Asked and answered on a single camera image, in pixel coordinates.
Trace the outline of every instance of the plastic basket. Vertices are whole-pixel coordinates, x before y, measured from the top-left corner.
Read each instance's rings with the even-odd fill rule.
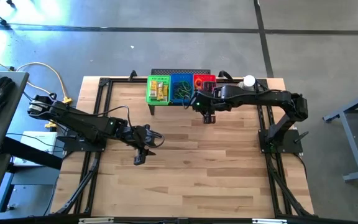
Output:
[[[170,85],[170,100],[173,104],[182,104],[183,96],[187,95],[184,100],[185,104],[189,103],[189,100],[193,94],[193,74],[172,74]]]
[[[215,82],[216,83],[216,76],[215,75],[203,75],[203,74],[194,74],[193,75],[193,84],[194,89],[202,90],[204,82]]]
[[[164,85],[168,85],[168,101],[159,101],[157,99],[153,99],[150,97],[150,81],[151,80],[156,80],[157,82],[163,82]],[[149,77],[147,77],[146,102],[149,105],[166,106],[169,104],[170,80],[171,80],[171,77],[169,75],[149,75]]]

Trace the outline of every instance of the green basket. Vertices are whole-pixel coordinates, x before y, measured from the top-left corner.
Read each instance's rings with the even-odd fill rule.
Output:
[[[164,85],[168,85],[168,101],[159,101],[156,99],[150,98],[150,81],[155,80],[157,82],[163,82]],[[146,89],[146,102],[149,105],[155,106],[167,106],[169,104],[169,93],[170,93],[170,82],[171,76],[170,75],[149,75],[147,77],[147,89]]]

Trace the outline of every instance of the white ball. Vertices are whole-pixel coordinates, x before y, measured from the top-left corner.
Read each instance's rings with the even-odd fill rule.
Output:
[[[244,85],[248,86],[248,87],[252,87],[255,84],[255,77],[253,77],[252,75],[247,75],[246,77],[244,77]]]

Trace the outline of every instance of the wooden tabletop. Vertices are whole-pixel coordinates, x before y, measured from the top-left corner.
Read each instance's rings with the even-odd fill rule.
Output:
[[[99,78],[84,77],[79,110],[93,112]],[[281,78],[268,78],[267,82],[269,88],[285,89]],[[203,124],[199,113],[180,106],[158,106],[155,116],[151,116],[145,89],[145,83],[114,84],[110,108],[127,105],[132,124],[150,124],[152,130],[165,136],[165,143],[152,150],[156,156],[148,156],[145,164],[134,166],[135,150],[109,140],[101,157],[92,216],[274,216],[266,162],[259,151],[256,106],[217,112],[216,124]],[[284,114],[276,107],[273,113],[276,121]],[[109,113],[124,119],[126,115],[125,109]],[[63,161],[51,212],[61,208],[78,186],[84,154],[74,152]],[[282,154],[282,159],[288,187],[313,213],[302,164],[292,154]],[[278,195],[284,211],[281,191]],[[87,196],[88,187],[81,211]]]

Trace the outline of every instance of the gray floor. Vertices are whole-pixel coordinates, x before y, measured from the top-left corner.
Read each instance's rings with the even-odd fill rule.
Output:
[[[16,10],[0,1],[0,15],[19,24],[257,28],[251,0],[14,2]],[[358,30],[358,0],[260,0],[260,6],[267,29]],[[288,90],[308,99],[310,117],[297,126],[310,132],[303,147],[315,213],[358,220],[358,181],[345,184],[342,180],[343,174],[357,170],[356,163],[341,123],[324,124],[321,119],[358,96],[358,36],[268,35],[267,43],[274,77],[284,78]],[[131,70],[148,75],[151,68],[210,68],[213,73],[226,70],[238,77],[267,76],[259,34],[0,30],[0,62],[15,67],[28,62],[51,65],[62,74],[68,94],[75,100],[85,75],[128,75]],[[52,72],[36,66],[27,71],[32,82],[62,97]],[[29,86],[26,91],[41,93]],[[44,122],[27,118],[26,108],[26,99],[22,99],[10,132],[44,130]],[[28,190],[25,194],[31,198],[48,195],[57,175],[46,168],[39,172],[49,172],[45,182],[50,185]],[[37,199],[33,210],[23,204],[21,211],[0,214],[0,218],[40,214],[47,204],[40,201]]]

